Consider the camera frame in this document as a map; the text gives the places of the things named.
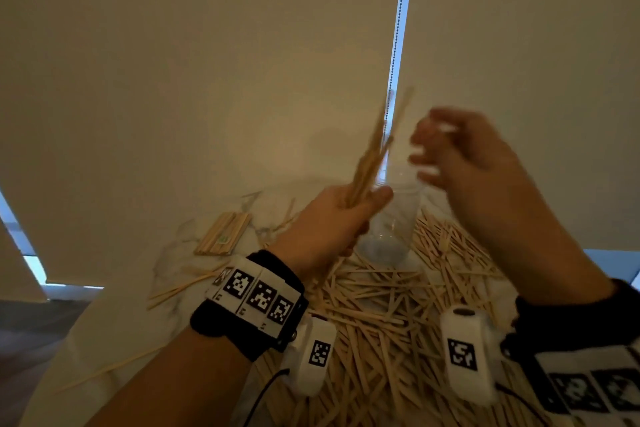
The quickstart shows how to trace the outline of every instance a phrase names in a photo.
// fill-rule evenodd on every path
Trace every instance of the hand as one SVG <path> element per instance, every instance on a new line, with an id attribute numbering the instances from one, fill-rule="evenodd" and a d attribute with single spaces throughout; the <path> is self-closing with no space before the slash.
<path id="1" fill-rule="evenodd" d="M 269 246 L 269 251 L 301 280 L 322 273 L 338 256 L 351 255 L 358 237 L 369 230 L 369 220 L 394 195 L 390 187 L 381 187 L 347 209 L 344 203 L 348 190 L 348 185 L 324 188 Z"/>
<path id="2" fill-rule="evenodd" d="M 455 130 L 442 131 L 442 123 Z M 433 108 L 417 124 L 411 143 L 424 149 L 409 157 L 412 164 L 440 171 L 418 172 L 419 179 L 447 192 L 460 223 L 525 299 L 593 302 L 612 293 L 611 281 L 562 227 L 484 115 Z"/>

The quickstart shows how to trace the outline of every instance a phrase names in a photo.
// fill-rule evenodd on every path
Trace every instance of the person's left hand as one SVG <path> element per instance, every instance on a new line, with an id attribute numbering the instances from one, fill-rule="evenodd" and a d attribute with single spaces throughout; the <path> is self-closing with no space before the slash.
<path id="1" fill-rule="evenodd" d="M 297 220 L 269 251 L 301 280 L 318 275 L 338 257 L 348 257 L 360 235 L 369 230 L 369 220 L 394 197 L 388 186 L 370 192 L 364 201 L 346 208 L 349 186 L 329 186 L 302 210 Z"/>

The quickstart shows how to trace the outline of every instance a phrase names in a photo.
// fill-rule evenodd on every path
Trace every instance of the table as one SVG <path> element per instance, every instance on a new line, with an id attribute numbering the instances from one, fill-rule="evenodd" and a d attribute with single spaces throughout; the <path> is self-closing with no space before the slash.
<path id="1" fill-rule="evenodd" d="M 328 184 L 331 182 L 317 179 L 297 181 L 224 199 L 217 209 L 208 210 L 182 223 L 173 232 L 167 232 L 166 237 L 150 246 L 124 273 L 114 277 L 78 319 L 31 398 L 21 427 L 84 425 L 155 353 L 69 390 L 57 393 L 56 390 L 105 366 L 162 346 L 188 324 L 191 312 L 204 299 L 209 281 L 189 287 L 155 309 L 147 310 L 147 298 L 193 278 L 181 271 L 183 266 L 212 269 L 226 260 L 225 257 L 193 254 L 199 240 L 221 212 L 252 213 L 252 222 L 234 250 L 234 253 L 248 255 L 259 250 L 258 235 L 264 236 L 267 230 L 282 222 L 292 198 L 295 198 L 293 211 L 297 212 Z M 442 193 L 428 190 L 423 202 L 430 212 L 451 217 Z M 507 311 L 504 321 L 508 321 L 513 316 L 513 297 L 505 304 L 501 309 Z M 244 422 L 259 390 L 258 377 L 252 369 L 232 425 Z M 273 425 L 264 406 L 255 416 L 253 425 Z"/>

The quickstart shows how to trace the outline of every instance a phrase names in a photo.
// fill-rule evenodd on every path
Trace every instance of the person's right hand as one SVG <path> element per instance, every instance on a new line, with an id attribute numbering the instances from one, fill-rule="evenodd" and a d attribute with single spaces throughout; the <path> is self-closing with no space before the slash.
<path id="1" fill-rule="evenodd" d="M 443 123 L 454 130 L 443 131 Z M 611 281 L 562 227 L 518 156 L 484 115 L 433 108 L 417 124 L 411 143 L 424 151 L 409 161 L 440 172 L 418 172 L 420 180 L 447 192 L 460 223 L 525 299 L 578 303 L 612 293 Z"/>

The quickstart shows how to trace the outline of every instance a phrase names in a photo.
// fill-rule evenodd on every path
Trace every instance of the beige roller shade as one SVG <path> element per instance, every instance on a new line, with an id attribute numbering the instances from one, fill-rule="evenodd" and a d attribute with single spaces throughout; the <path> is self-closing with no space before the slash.
<path id="1" fill-rule="evenodd" d="M 348 180 L 397 0 L 1 0 L 0 187 L 49 281 L 103 284 L 226 194 Z"/>
<path id="2" fill-rule="evenodd" d="M 0 300 L 44 302 L 42 288 L 0 221 Z"/>
<path id="3" fill-rule="evenodd" d="M 640 0 L 410 0 L 394 159 L 434 105 L 486 112 L 585 248 L 640 248 Z"/>

